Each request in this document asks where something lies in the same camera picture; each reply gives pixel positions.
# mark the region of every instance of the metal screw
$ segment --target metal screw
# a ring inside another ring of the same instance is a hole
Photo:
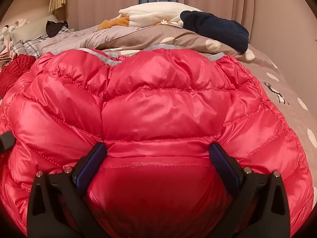
[[[281,176],[281,174],[278,171],[274,171],[273,174],[274,174],[275,177],[280,177]]]
[[[37,173],[36,173],[36,176],[37,177],[41,177],[43,175],[43,172],[42,171],[38,171]]]
[[[71,166],[67,166],[67,167],[65,167],[64,172],[69,174],[72,172],[72,170],[73,170],[73,168]]]
[[[250,167],[245,167],[245,168],[243,168],[243,171],[244,171],[246,174],[252,173],[252,169],[251,169]]]

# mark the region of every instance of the white pillow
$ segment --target white pillow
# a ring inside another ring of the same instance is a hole
[[[11,38],[16,44],[20,40],[34,40],[46,34],[46,23],[47,21],[58,22],[55,15],[50,15],[45,18],[30,22],[20,28],[16,28],[11,32]]]
[[[180,22],[182,11],[201,11],[177,2],[150,2],[131,6],[119,11],[121,17],[129,17],[129,27],[145,28],[162,20]]]

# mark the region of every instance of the plaid blanket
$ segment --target plaid blanket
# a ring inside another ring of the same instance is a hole
[[[71,31],[66,28],[62,27],[61,30],[57,33],[57,35],[60,35],[62,33],[70,33]],[[33,55],[36,59],[39,59],[41,57],[40,53],[37,50],[37,44],[40,43],[43,40],[48,39],[49,37],[46,35],[43,35],[35,40],[27,40],[23,41],[20,40],[15,44],[15,46],[12,48],[12,58],[14,55],[18,54],[24,54],[24,55]]]

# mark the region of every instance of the wall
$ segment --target wall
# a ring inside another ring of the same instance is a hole
[[[267,54],[317,118],[317,19],[305,0],[255,0],[250,44]]]
[[[0,23],[0,29],[5,25],[14,25],[20,18],[34,21],[51,15],[50,0],[14,0]]]

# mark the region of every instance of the red puffer jacket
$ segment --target red puffer jacket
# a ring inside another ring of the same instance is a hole
[[[48,53],[3,99],[0,133],[7,130],[16,145],[0,159],[0,198],[24,233],[36,172],[73,166],[98,141],[108,157],[87,203],[113,238],[207,235],[231,202],[208,157],[214,141],[243,167],[281,172],[292,234],[312,209],[298,137],[229,55],[211,62],[187,49],[128,58]]]

